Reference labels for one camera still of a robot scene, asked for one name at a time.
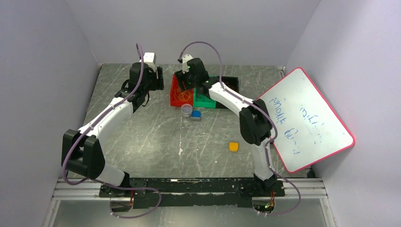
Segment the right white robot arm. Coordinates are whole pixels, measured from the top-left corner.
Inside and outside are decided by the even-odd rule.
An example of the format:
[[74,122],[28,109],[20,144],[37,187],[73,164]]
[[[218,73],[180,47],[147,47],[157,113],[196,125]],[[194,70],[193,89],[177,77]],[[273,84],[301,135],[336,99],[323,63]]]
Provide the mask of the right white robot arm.
[[270,137],[273,125],[263,100],[249,99],[231,89],[221,77],[211,77],[200,58],[186,55],[178,59],[181,69],[175,72],[182,91],[196,89],[198,93],[224,105],[239,118],[240,133],[253,147],[255,190],[268,195],[277,181],[271,165]]

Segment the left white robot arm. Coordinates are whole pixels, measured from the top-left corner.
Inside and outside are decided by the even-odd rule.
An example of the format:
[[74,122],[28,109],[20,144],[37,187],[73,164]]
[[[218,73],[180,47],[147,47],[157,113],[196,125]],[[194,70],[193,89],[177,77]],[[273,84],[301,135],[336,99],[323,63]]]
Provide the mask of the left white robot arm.
[[132,64],[129,78],[111,103],[93,120],[78,130],[67,130],[62,138],[62,174],[67,171],[112,185],[123,197],[131,190],[128,173],[106,163],[101,143],[116,127],[148,103],[150,91],[163,90],[163,69],[151,62]]

